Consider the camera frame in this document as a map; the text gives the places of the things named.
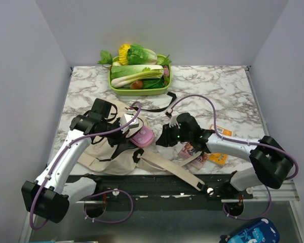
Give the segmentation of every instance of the marble countertop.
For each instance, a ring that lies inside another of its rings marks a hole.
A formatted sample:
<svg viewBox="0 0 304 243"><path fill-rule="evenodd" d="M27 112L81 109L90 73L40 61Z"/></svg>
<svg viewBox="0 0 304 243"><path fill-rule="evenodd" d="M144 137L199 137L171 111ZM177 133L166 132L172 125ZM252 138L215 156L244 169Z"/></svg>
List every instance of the marble countertop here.
<svg viewBox="0 0 304 243"><path fill-rule="evenodd" d="M173 78L168 91L175 93L178 98L187 94L207 96L215 105L218 126L232 130L234 136L260 138L264 135L259 112L243 67L172 66L171 68ZM144 97L117 96L108 86L107 77L108 70L101 66L74 68L51 158L61 147L72 118L90 109L96 98L118 99L129 105L135 100L139 100L145 109L165 107L171 100L166 94ZM211 106L204 99L195 97L185 99L181 106L176 107L175 111L189 112L202 128L208 129L213 124ZM168 123L169 119L163 112L143 111L142 114L148 118L156 135L156 141L161 134L162 125ZM154 152L174 162L182 160L178 153L184 145L177 144L174 147L163 148L156 146L155 141L150 145ZM251 163L229 156L224 167L207 161L199 171L189 166L188 169L197 174L215 174L231 173L249 167L251 167ZM88 172L92 173L87 168L76 164L71 174L81 175ZM131 174L151 173L135 169Z"/></svg>

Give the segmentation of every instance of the white wall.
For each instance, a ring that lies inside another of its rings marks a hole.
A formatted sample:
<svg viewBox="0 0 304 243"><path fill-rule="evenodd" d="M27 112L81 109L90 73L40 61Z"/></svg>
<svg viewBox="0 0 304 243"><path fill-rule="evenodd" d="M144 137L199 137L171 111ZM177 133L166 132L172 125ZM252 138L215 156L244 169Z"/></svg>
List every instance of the white wall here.
<svg viewBox="0 0 304 243"><path fill-rule="evenodd" d="M258 53L251 77L270 134L299 162L304 214L304 0L290 0Z"/></svg>
<svg viewBox="0 0 304 243"><path fill-rule="evenodd" d="M173 63L250 65L288 0L36 0L71 65L137 42Z"/></svg>
<svg viewBox="0 0 304 243"><path fill-rule="evenodd" d="M0 1L0 242L17 242L25 180L44 169L70 69L35 1Z"/></svg>

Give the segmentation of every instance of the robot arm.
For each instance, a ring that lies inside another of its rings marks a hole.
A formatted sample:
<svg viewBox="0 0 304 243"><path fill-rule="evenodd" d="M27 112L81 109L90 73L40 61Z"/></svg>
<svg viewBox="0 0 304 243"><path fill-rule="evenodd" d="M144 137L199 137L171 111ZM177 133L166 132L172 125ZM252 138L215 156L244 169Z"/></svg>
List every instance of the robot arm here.
<svg viewBox="0 0 304 243"><path fill-rule="evenodd" d="M108 132L119 127L124 128L103 137L107 138L111 146L126 141L126 135L129 129L138 127L139 121L135 119L129 126L125 126L133 118L133 113L129 111L128 114L124 114L122 117L116 119L113 124L108 123L107 118L112 106L114 105L109 102L96 99L90 111L84 115L78 115L72 120L70 131L52 162L34 182L26 181L22 186L23 199L26 209L29 212L35 195L40 191L34 213L58 223L63 219L71 204L99 190L99 179L91 179L90 176L84 176L80 180L65 186L65 182L74 165L86 148L93 143L95 136L80 139L72 145L70 145L70 142L85 135ZM49 175L48 173L53 168L54 161L57 161L57 164L54 165L53 172Z"/></svg>
<svg viewBox="0 0 304 243"><path fill-rule="evenodd" d="M280 188L293 166L292 161L280 152L250 143L256 142L282 149L280 145L269 136L260 140L234 140L244 141L246 144L224 140L218 137L214 130L200 128L189 113L183 113L172 117L169 124L163 125L157 145L169 147L178 142L189 142L197 151L225 153L250 161L252 168L236 172L231 178L231 186L239 191L262 184L274 189Z"/></svg>

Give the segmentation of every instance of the black strap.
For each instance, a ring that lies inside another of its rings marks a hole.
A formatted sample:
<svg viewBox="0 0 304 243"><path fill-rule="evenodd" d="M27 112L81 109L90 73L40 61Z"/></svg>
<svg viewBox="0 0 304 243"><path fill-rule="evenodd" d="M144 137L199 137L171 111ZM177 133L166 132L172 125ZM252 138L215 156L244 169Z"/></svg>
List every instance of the black strap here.
<svg viewBox="0 0 304 243"><path fill-rule="evenodd" d="M111 105L112 105L113 108L115 108L116 113L111 113L111 115L114 115L114 117L113 117L113 118L106 119L107 122L111 122L112 120L114 120L114 119L116 118L116 116L117 116L117 113L118 113L117 106L116 106L115 104L113 104L113 103L111 103Z"/></svg>
<svg viewBox="0 0 304 243"><path fill-rule="evenodd" d="M136 164L140 161L140 158L141 158L141 157L138 157L138 154L140 154L142 156L144 154L144 149L140 148L133 153L132 158L134 160L134 163L136 163Z"/></svg>
<svg viewBox="0 0 304 243"><path fill-rule="evenodd" d="M167 95L172 97L172 99L171 99L171 101L170 101L170 103L167 107L159 108L159 109L141 109L141 110L145 110L145 111L148 111L148 112L162 112L162 111L165 111L171 105L171 103L174 102L177 99L176 94L174 94L172 92L168 92Z"/></svg>

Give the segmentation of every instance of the pink coin purse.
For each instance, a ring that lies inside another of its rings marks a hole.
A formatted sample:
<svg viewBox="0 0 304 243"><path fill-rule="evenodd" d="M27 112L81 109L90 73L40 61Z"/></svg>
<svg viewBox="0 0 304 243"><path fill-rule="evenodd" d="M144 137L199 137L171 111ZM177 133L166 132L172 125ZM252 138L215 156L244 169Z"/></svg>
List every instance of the pink coin purse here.
<svg viewBox="0 0 304 243"><path fill-rule="evenodd" d="M141 130L137 134L135 134L135 136L130 140L137 147L145 148L153 142L153 139L154 139L153 131L143 125Z"/></svg>

